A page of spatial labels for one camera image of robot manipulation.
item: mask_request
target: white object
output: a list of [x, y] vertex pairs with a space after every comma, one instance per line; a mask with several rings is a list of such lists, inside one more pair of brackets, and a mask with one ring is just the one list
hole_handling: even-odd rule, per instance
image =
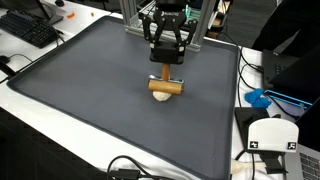
[[[255, 169], [264, 169], [266, 167], [266, 164], [264, 162], [258, 162], [258, 163], [254, 163], [254, 168]], [[252, 168], [252, 162], [239, 162], [236, 161], [234, 159], [231, 159], [231, 172], [230, 174], [237, 174], [239, 172], [241, 172], [242, 170], [245, 169], [253, 169]]]
[[153, 91], [153, 97], [157, 101], [167, 101], [172, 94], [169, 93], [164, 93], [164, 92], [159, 92], [159, 91]]
[[253, 122], [248, 130], [248, 149], [296, 152], [299, 128], [291, 121], [265, 118]]

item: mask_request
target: blue object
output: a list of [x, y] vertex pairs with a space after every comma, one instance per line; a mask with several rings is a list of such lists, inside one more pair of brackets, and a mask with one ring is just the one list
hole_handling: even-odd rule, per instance
[[253, 92], [246, 93], [244, 98], [253, 108], [268, 108], [271, 105], [271, 101], [265, 97], [261, 97], [262, 93], [263, 90], [257, 88]]
[[303, 107], [305, 109], [308, 109], [309, 107], [312, 106], [312, 103], [297, 99], [297, 98], [293, 98], [291, 96], [287, 96], [281, 93], [278, 93], [276, 91], [272, 91], [272, 90], [266, 90], [264, 91], [264, 93], [266, 93], [269, 97], [273, 98], [273, 99], [277, 99], [279, 101], [283, 101], [285, 103], [288, 104], [292, 104], [294, 106], [298, 106], [301, 107], [301, 104], [303, 105]]

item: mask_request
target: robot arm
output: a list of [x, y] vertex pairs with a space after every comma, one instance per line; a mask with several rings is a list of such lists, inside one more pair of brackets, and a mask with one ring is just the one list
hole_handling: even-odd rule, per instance
[[[182, 64], [186, 45], [191, 43], [196, 31], [198, 21], [190, 20], [190, 32], [187, 39], [182, 40], [180, 28], [186, 22], [185, 7], [187, 0], [156, 0], [156, 11], [153, 19], [157, 24], [155, 35], [150, 32], [152, 20], [142, 15], [144, 37], [150, 42], [152, 62], [166, 64]], [[160, 37], [163, 31], [172, 31], [175, 34], [176, 42], [161, 42]]]

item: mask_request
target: desk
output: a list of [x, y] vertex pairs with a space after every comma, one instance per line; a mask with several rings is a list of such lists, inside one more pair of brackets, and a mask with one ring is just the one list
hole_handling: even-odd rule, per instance
[[[58, 11], [58, 13], [63, 15], [65, 19], [54, 26], [65, 33], [66, 40], [72, 38], [99, 17], [110, 14], [106, 11], [74, 4], [68, 1], [65, 1], [65, 4], [66, 5]], [[75, 17], [72, 19], [67, 19], [66, 15], [71, 12], [75, 13]], [[121, 18], [121, 15], [119, 14], [112, 14], [111, 16]], [[0, 31], [0, 33], [2, 34], [0, 35], [0, 41], [7, 42], [1, 43], [0, 53], [7, 56], [21, 53], [30, 57], [32, 60], [36, 60], [56, 47], [56, 44], [52, 43], [44, 49], [38, 49], [3, 31]], [[244, 55], [251, 63], [261, 64], [260, 52], [244, 49]], [[27, 63], [28, 61], [24, 60], [22, 57], [15, 57], [8, 65], [14, 70], [18, 70]], [[255, 87], [261, 87], [260, 74], [248, 68], [244, 71], [243, 75], [249, 84]], [[0, 79], [4, 78], [5, 75], [0, 72]], [[240, 94], [243, 96], [244, 93], [248, 91], [249, 89], [247, 89], [241, 83]], [[249, 106], [249, 104], [244, 102], [243, 99], [242, 104], [243, 106]], [[167, 163], [166, 161], [153, 156], [152, 154], [120, 141], [119, 139], [103, 131], [84, 124], [57, 110], [15, 93], [9, 89], [5, 83], [0, 84], [0, 106], [39, 132], [48, 136], [55, 142], [64, 146], [66, 149], [100, 169], [106, 169], [109, 162], [114, 157], [118, 155], [128, 155], [137, 159], [146, 167], [148, 167], [146, 170], [151, 174], [169, 176], [175, 179], [198, 179], [192, 174], [187, 173]], [[274, 115], [279, 113], [279, 110], [276, 107], [271, 106], [269, 108], [269, 113], [270, 115]], [[239, 131], [234, 121], [232, 157], [235, 157], [242, 149], [243, 147], [241, 144]], [[251, 158], [249, 155], [244, 155], [241, 160], [249, 162]], [[119, 160], [114, 165], [115, 167], [125, 168], [134, 167], [126, 160]], [[252, 172], [250, 170], [244, 171], [240, 174], [234, 175], [233, 179], [249, 179], [251, 174]], [[282, 179], [282, 175], [269, 176], [257, 172], [256, 179]]]

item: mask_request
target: gray mat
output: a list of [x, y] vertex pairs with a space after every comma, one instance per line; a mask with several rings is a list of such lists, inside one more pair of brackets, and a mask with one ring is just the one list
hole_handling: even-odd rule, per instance
[[115, 21], [101, 18], [8, 86], [201, 179], [228, 179], [237, 48], [207, 41], [200, 53], [186, 52], [172, 66], [184, 93], [157, 102], [147, 78], [161, 64], [149, 61], [148, 42]]

